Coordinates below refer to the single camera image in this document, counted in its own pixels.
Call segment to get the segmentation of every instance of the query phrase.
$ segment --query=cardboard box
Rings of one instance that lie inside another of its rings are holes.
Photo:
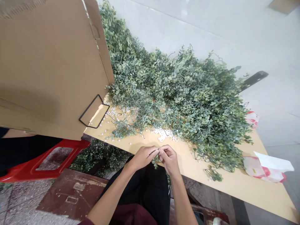
[[[1,127],[80,140],[79,117],[114,83],[97,2],[86,4],[89,17],[81,0],[1,2]],[[87,110],[86,124],[101,103]]]

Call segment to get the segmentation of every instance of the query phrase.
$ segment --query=wooden table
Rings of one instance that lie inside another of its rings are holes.
[[[105,111],[106,108],[101,105],[98,113],[95,114],[91,122],[93,124],[99,123]],[[113,120],[108,116],[108,118],[103,120],[99,128],[94,129],[88,127],[84,133],[105,141],[105,138],[111,136],[111,132],[114,129],[115,126]],[[148,132],[143,132],[143,134],[145,138],[143,138],[142,135],[136,135],[120,139],[120,141],[118,141],[118,139],[114,139],[114,141],[109,139],[107,142],[133,154],[135,154],[141,146],[155,145],[160,147],[169,144],[177,152],[178,163],[182,175],[265,209],[292,222],[300,223],[299,214],[282,183],[270,183],[250,177],[241,169],[236,169],[234,173],[220,169],[218,172],[222,174],[224,178],[223,181],[211,181],[203,170],[207,169],[208,163],[194,159],[193,145],[191,143],[182,141],[176,142],[172,141],[170,138],[166,138],[163,142],[160,142],[158,140],[159,135],[151,133],[150,130],[148,130]],[[247,143],[238,145],[238,148],[243,151],[243,154],[245,156],[255,156],[253,151],[256,151],[267,155],[266,149],[257,132],[254,130],[250,135],[254,142],[253,145]]]

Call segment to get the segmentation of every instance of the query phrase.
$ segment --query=black wire handle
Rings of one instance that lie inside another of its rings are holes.
[[[101,124],[103,118],[105,117],[105,114],[104,114],[104,116],[102,117],[102,119],[101,119],[101,121],[100,121],[100,123],[98,124],[97,127],[92,127],[92,126],[89,126],[89,125],[85,124],[85,123],[81,120],[81,118],[84,116],[84,114],[85,114],[85,113],[87,112],[87,110],[90,108],[90,106],[94,103],[94,101],[97,99],[97,97],[100,98],[100,100],[101,100],[101,102],[102,102],[102,105],[108,106],[108,108],[107,108],[105,114],[107,113],[107,111],[109,110],[109,107],[110,107],[110,106],[104,104],[104,102],[103,102],[101,96],[100,96],[99,94],[97,94],[96,97],[95,97],[95,98],[92,100],[92,102],[89,104],[89,106],[85,109],[85,111],[83,112],[83,114],[81,114],[81,116],[79,117],[79,121],[80,121],[82,124],[84,124],[86,127],[91,127],[91,128],[95,128],[95,129],[97,129],[97,128],[99,127],[99,125]]]

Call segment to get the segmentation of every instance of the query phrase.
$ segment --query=hand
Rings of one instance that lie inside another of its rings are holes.
[[[158,147],[156,146],[152,146],[152,147],[142,146],[137,151],[137,153],[132,158],[132,160],[130,160],[127,164],[135,172],[148,165],[151,161],[153,161],[154,157],[158,153],[159,153]]]
[[[170,145],[164,145],[159,148],[159,156],[165,165],[166,172],[170,175],[170,178],[176,178],[178,176],[181,177],[177,154],[170,147]]]

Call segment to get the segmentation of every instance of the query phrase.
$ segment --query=pile of artificial plants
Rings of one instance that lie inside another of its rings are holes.
[[[90,146],[82,151],[70,165],[70,169],[89,173],[100,160],[105,159],[104,165],[96,176],[105,178],[110,172],[116,172],[123,166],[132,154],[113,145],[94,139]]]
[[[240,67],[227,69],[221,58],[212,58],[213,52],[199,60],[192,46],[182,47],[176,57],[159,49],[147,52],[107,1],[100,14],[115,77],[107,87],[109,101],[126,109],[125,118],[114,121],[113,137],[170,129],[196,146],[196,159],[211,163],[206,172],[213,180],[222,180],[218,168],[243,168],[242,152],[235,145],[252,141],[247,109],[238,96],[244,83],[235,76]]]

